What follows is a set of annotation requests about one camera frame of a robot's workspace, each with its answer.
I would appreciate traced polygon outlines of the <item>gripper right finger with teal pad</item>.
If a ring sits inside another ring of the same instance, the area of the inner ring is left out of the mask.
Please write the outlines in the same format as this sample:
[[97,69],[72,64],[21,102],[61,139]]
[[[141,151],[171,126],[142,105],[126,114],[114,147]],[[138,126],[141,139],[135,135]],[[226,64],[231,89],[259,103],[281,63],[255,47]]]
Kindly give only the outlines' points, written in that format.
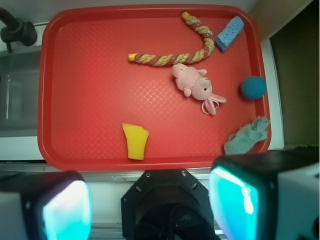
[[317,240],[320,154],[275,150],[217,158],[209,202],[229,240]]

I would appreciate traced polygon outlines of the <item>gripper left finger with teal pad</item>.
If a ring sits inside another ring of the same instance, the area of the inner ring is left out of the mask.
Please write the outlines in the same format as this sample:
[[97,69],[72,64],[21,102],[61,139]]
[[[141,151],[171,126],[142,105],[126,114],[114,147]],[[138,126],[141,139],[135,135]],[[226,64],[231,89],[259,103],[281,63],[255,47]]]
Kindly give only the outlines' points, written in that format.
[[76,171],[0,178],[2,240],[87,240],[92,218],[90,187]]

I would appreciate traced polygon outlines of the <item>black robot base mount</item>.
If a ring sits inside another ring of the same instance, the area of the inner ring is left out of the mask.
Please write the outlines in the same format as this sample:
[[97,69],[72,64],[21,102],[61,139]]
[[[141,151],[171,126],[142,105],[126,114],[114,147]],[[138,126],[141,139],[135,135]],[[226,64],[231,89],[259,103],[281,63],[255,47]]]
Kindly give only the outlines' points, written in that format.
[[121,197],[126,240],[218,240],[209,191],[185,169],[147,170]]

